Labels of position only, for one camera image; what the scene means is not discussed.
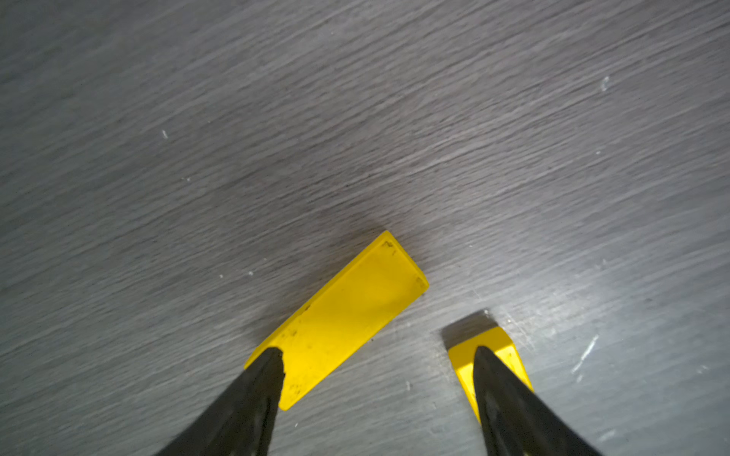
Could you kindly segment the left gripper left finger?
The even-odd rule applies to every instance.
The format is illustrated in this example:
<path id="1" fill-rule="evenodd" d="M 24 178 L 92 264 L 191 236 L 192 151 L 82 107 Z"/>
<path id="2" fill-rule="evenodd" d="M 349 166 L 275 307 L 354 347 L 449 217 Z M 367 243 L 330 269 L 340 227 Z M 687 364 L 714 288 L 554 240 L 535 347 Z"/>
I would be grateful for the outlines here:
<path id="1" fill-rule="evenodd" d="M 284 378 L 282 351 L 265 350 L 159 454 L 268 454 Z"/>

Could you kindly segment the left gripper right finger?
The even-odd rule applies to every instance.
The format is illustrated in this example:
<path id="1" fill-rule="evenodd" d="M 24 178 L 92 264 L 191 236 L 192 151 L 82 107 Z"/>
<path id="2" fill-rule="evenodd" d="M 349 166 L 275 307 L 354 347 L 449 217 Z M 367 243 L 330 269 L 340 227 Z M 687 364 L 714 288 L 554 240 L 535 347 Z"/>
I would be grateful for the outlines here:
<path id="1" fill-rule="evenodd" d="M 476 349 L 473 385 L 489 455 L 598 455 L 488 348 Z"/>

